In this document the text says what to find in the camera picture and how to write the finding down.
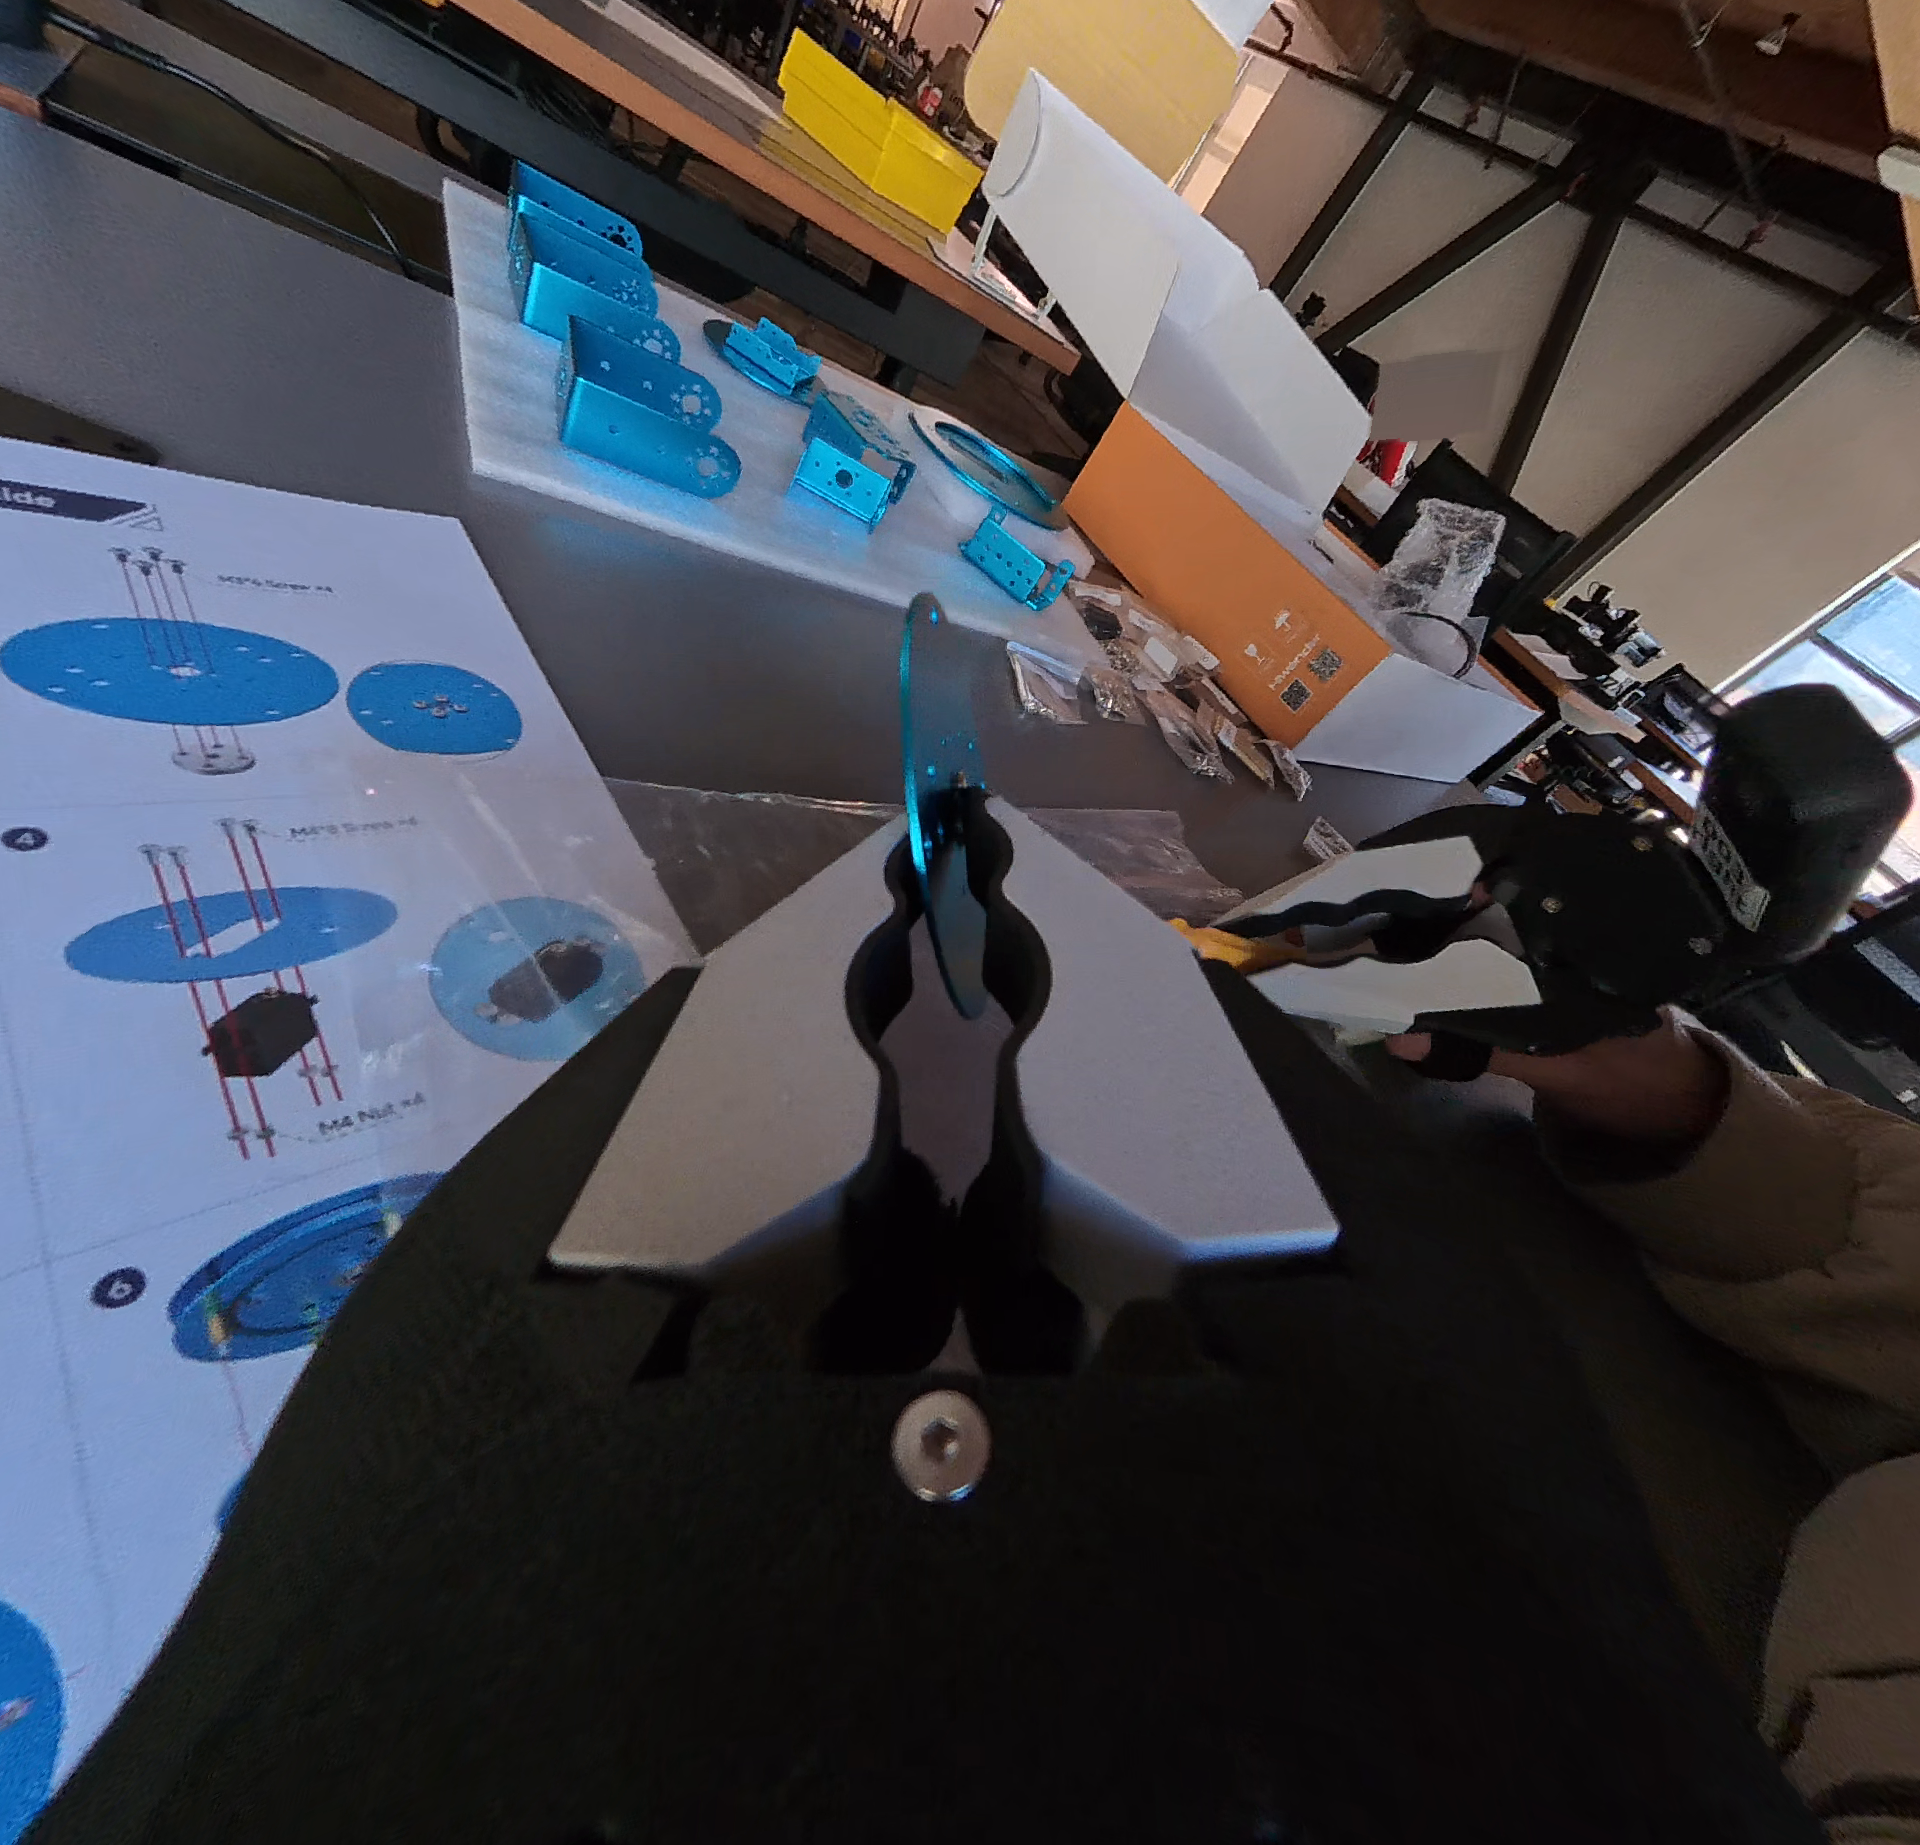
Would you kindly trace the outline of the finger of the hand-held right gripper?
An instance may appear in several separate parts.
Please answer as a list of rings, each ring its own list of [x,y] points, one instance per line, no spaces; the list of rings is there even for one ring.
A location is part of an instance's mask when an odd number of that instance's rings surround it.
[[[1508,949],[1485,938],[1443,945],[1421,960],[1380,956],[1374,935],[1309,945],[1297,935],[1249,938],[1246,976],[1290,1017],[1396,1037],[1443,1013],[1534,1010],[1541,986]]]
[[[1224,924],[1249,936],[1297,931],[1309,945],[1374,935],[1380,956],[1421,960],[1443,945],[1485,938],[1485,860],[1468,837],[1350,850],[1248,898]]]

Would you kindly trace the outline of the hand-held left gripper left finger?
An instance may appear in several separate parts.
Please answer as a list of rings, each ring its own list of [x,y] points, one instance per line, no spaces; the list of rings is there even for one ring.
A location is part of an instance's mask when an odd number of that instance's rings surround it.
[[[885,1036],[921,915],[894,816],[717,947],[552,1247],[754,1298],[828,1369],[921,1369],[957,1321],[957,1213],[902,1128]]]

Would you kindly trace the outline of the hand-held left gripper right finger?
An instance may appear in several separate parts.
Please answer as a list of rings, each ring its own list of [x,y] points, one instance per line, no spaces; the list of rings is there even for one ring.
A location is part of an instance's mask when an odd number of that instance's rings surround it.
[[[1316,1263],[1340,1224],[1187,936],[1005,801],[974,812],[1010,1017],[964,1200],[987,1369],[1072,1369],[1116,1311]]]

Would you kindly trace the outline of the yellow handled screwdriver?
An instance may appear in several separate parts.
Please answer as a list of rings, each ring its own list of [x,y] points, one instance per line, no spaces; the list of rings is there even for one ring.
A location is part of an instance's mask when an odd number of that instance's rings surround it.
[[[1169,926],[1191,945],[1205,960],[1226,965],[1242,976],[1261,976],[1275,968],[1307,962],[1307,947],[1297,931],[1282,931],[1269,936],[1249,936],[1244,933],[1194,926],[1187,920],[1169,920]]]

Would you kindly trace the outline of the blue round metal disc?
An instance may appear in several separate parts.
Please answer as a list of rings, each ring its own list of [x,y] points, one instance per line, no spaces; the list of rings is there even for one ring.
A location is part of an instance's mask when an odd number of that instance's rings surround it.
[[[909,855],[947,998],[964,1021],[990,994],[990,915],[974,887],[974,798],[987,770],[974,711],[969,648],[935,594],[912,600],[901,646],[901,744]]]

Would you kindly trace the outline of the person's right forearm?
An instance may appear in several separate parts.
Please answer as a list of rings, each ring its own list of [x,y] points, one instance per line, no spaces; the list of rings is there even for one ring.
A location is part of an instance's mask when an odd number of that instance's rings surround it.
[[[1693,1329],[1739,1353],[1837,1477],[1918,1448],[1918,1129],[1809,1081],[1778,1081],[1682,1023],[1709,1123],[1652,1133],[1539,1093],[1561,1181],[1638,1252]]]

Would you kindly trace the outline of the grey desk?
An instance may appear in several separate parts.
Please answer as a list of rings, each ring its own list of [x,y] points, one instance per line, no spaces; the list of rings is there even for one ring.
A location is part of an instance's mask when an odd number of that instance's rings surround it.
[[[4,120],[4,380],[137,420],[166,456],[463,525],[593,774],[879,798],[901,627],[876,605],[467,473],[450,297]]]

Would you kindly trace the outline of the pile of small hardware bags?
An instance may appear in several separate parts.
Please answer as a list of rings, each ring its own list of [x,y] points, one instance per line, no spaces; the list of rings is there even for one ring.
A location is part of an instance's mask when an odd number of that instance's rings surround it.
[[[1187,635],[1136,594],[1072,580],[1044,611],[996,596],[999,692],[976,679],[990,787],[1028,811],[1164,807],[1215,872],[1261,887],[1439,801],[1428,780],[1286,755]]]

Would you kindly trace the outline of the clear plastic bag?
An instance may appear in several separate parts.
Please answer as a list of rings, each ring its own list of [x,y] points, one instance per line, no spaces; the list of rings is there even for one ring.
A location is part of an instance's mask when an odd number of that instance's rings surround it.
[[[650,780],[605,787],[701,954],[899,814],[876,801],[721,792]],[[1212,924],[1244,901],[1203,866],[1173,811],[1028,807],[1027,816],[1157,918]]]

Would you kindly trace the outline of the orange and white cardboard box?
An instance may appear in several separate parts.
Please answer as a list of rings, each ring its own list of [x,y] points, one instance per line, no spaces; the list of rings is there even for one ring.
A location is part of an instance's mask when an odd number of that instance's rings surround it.
[[[1386,635],[1371,571],[1320,547],[1371,417],[1224,232],[1036,71],[983,196],[1121,392],[1067,517],[1266,737],[1455,783],[1541,724],[1494,675],[1443,671],[1457,635]]]

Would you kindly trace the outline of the blue joined metal brackets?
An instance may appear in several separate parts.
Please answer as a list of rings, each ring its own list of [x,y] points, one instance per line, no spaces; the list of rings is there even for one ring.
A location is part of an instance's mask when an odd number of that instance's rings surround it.
[[[703,339],[721,363],[754,387],[791,402],[813,402],[823,358],[807,351],[780,324],[712,317],[703,321]]]

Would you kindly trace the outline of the yellow divider panel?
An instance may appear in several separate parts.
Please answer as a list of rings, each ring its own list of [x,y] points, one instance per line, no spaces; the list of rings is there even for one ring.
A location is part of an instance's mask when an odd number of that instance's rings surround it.
[[[967,71],[974,125],[1003,138],[1032,71],[1173,180],[1231,108],[1242,50],[1194,0],[1002,0]]]

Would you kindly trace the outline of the stacked yellow plastic bins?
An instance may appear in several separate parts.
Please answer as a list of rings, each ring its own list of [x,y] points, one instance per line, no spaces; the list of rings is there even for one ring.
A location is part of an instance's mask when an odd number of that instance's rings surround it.
[[[939,237],[957,227],[983,169],[915,112],[800,30],[780,58],[778,86],[784,113],[861,187]]]

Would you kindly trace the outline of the blue multi-hole metal bracket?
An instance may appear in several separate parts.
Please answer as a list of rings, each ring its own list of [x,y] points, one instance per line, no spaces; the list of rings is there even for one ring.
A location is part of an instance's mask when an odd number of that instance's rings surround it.
[[[1010,522],[1008,511],[989,512],[959,555],[1024,611],[1044,613],[1066,596],[1079,577],[1074,560],[1044,558]]]

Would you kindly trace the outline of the black metal base plate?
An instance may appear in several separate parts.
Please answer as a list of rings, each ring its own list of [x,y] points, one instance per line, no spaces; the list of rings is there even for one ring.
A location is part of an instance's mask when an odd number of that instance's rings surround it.
[[[67,412],[30,392],[0,391],[0,436],[61,450],[110,456],[136,466],[162,466],[162,453],[110,424]]]

